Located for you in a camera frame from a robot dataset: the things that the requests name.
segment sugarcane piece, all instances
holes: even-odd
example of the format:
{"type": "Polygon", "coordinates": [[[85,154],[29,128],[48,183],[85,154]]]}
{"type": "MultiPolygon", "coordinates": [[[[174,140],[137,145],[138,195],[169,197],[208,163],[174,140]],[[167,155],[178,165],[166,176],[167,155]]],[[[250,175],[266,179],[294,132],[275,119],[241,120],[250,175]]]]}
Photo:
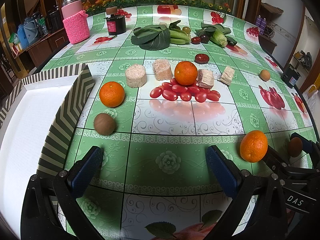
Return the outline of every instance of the sugarcane piece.
{"type": "Polygon", "coordinates": [[[156,59],[152,63],[153,72],[156,75],[156,80],[169,80],[172,79],[172,70],[167,59],[156,59]]]}
{"type": "Polygon", "coordinates": [[[125,71],[125,78],[129,87],[142,87],[147,82],[146,68],[143,65],[133,64],[125,71]]]}
{"type": "Polygon", "coordinates": [[[199,69],[197,80],[199,87],[211,89],[214,85],[213,72],[208,69],[199,69]]]}
{"type": "Polygon", "coordinates": [[[219,79],[219,81],[225,83],[226,85],[230,86],[232,79],[233,79],[233,75],[235,73],[235,70],[229,66],[226,66],[226,68],[224,69],[224,72],[222,73],[221,78],[219,79]]]}

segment cherry tomato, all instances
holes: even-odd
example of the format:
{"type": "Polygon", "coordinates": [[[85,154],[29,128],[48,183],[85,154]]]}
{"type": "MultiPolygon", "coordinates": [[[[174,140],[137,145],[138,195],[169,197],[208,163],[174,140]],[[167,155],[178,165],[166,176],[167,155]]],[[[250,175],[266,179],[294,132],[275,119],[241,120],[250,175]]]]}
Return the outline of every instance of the cherry tomato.
{"type": "Polygon", "coordinates": [[[169,101],[175,101],[178,99],[177,94],[170,90],[163,90],[162,96],[169,101]]]}
{"type": "Polygon", "coordinates": [[[200,90],[200,92],[204,92],[204,93],[206,93],[206,94],[209,94],[209,93],[210,93],[210,89],[208,89],[208,88],[201,88],[201,87],[199,87],[199,90],[200,90]]]}
{"type": "Polygon", "coordinates": [[[163,89],[160,87],[154,88],[151,92],[150,92],[150,97],[152,98],[158,98],[163,92],[163,89]]]}
{"type": "Polygon", "coordinates": [[[198,87],[188,87],[188,92],[190,92],[191,94],[198,94],[200,93],[200,89],[198,87]]]}
{"type": "Polygon", "coordinates": [[[182,85],[173,85],[172,86],[172,91],[174,91],[174,92],[183,93],[183,92],[186,92],[187,90],[188,90],[188,88],[185,86],[182,86],[182,85]]]}
{"type": "Polygon", "coordinates": [[[177,84],[179,84],[179,83],[176,81],[175,78],[170,79],[170,83],[171,83],[172,85],[177,85],[177,84]]]}
{"type": "Polygon", "coordinates": [[[216,94],[213,94],[213,93],[207,94],[207,98],[209,100],[211,100],[211,101],[215,101],[215,102],[219,101],[219,97],[216,94]]]}
{"type": "Polygon", "coordinates": [[[191,98],[192,98],[192,96],[191,96],[191,94],[189,93],[189,92],[183,92],[183,93],[181,93],[181,95],[180,95],[180,98],[183,100],[183,101],[190,101],[191,100],[191,98]]]}
{"type": "Polygon", "coordinates": [[[207,94],[200,92],[197,95],[195,95],[195,99],[199,102],[199,103],[203,103],[206,99],[207,99],[207,94]]]}
{"type": "Polygon", "coordinates": [[[171,90],[172,88],[172,84],[169,82],[163,82],[161,85],[163,86],[164,90],[171,90]]]}
{"type": "Polygon", "coordinates": [[[217,90],[211,90],[210,93],[216,94],[218,96],[218,98],[221,97],[220,93],[217,90]]]}

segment kettle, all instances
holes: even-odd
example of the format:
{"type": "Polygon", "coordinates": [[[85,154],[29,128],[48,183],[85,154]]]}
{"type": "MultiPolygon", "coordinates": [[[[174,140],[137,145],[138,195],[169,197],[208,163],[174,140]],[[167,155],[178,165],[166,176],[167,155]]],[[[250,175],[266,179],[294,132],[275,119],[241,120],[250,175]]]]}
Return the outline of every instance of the kettle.
{"type": "Polygon", "coordinates": [[[23,24],[23,29],[26,34],[29,45],[39,40],[40,32],[36,20],[32,19],[31,17],[26,17],[23,24]]]}

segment plastic bag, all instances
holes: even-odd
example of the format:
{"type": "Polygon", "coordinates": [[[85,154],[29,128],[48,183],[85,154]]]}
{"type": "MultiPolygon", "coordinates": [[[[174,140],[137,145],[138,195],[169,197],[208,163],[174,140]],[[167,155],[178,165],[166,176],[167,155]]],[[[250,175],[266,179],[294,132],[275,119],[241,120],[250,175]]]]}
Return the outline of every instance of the plastic bag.
{"type": "Polygon", "coordinates": [[[311,85],[308,89],[306,89],[306,91],[303,92],[303,97],[305,99],[305,101],[307,102],[309,109],[311,111],[311,114],[314,113],[314,108],[315,108],[315,104],[316,104],[316,97],[318,94],[318,90],[316,88],[315,85],[311,85]]]}

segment table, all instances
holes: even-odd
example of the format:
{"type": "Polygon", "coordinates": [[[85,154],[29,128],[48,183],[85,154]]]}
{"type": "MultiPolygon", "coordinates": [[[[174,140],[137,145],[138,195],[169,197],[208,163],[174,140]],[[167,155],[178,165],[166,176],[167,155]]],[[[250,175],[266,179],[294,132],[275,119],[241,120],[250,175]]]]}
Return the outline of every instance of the table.
{"type": "MultiPolygon", "coordinates": [[[[286,149],[293,132],[316,140],[308,113],[303,113],[295,102],[296,91],[281,80],[281,69],[262,50],[258,37],[245,31],[252,26],[250,23],[232,16],[227,16],[224,23],[231,29],[230,35],[238,41],[242,53],[222,49],[212,42],[171,44],[161,51],[145,51],[131,43],[132,30],[148,24],[180,19],[180,27],[190,26],[192,37],[201,22],[212,24],[209,10],[184,6],[179,9],[180,16],[161,16],[157,14],[157,6],[125,8],[132,14],[126,18],[127,32],[103,43],[94,42],[108,35],[105,14],[89,17],[90,38],[69,44],[43,69],[87,63],[95,79],[79,118],[65,169],[69,170],[92,145],[103,148],[101,170],[77,202],[106,239],[152,239],[155,235],[145,227],[161,221],[172,223],[176,236],[185,232],[188,239],[204,237],[214,224],[200,230],[203,215],[219,213],[213,210],[225,211],[231,202],[206,166],[204,154],[210,145],[217,145],[239,169],[268,176],[271,170],[263,162],[248,163],[240,157],[239,144],[246,133],[263,131],[269,145],[284,158],[288,158],[286,149]],[[221,94],[219,102],[150,98],[150,91],[162,83],[156,81],[152,71],[155,59],[167,58],[174,70],[182,60],[194,62],[198,53],[209,55],[210,61],[204,65],[195,63],[196,67],[212,70],[215,79],[220,78],[227,65],[235,70],[229,87],[215,81],[213,89],[221,94]],[[128,87],[124,75],[134,63],[143,64],[147,71],[147,83],[139,89],[128,87]],[[268,82],[258,76],[262,69],[271,74],[268,82]],[[99,99],[100,87],[109,81],[119,82],[125,90],[124,103],[116,108],[105,107],[99,99]],[[273,87],[285,102],[285,108],[270,107],[263,100],[260,87],[265,90],[273,87]],[[101,112],[116,120],[116,131],[110,136],[101,136],[93,129],[93,120],[101,112]],[[175,159],[176,165],[169,169],[161,165],[166,155],[175,159]]],[[[296,167],[312,166],[304,152],[290,159],[290,163],[296,167]]],[[[253,196],[237,232],[244,229],[254,205],[253,196]]],[[[72,233],[61,209],[59,217],[72,233]]]]}

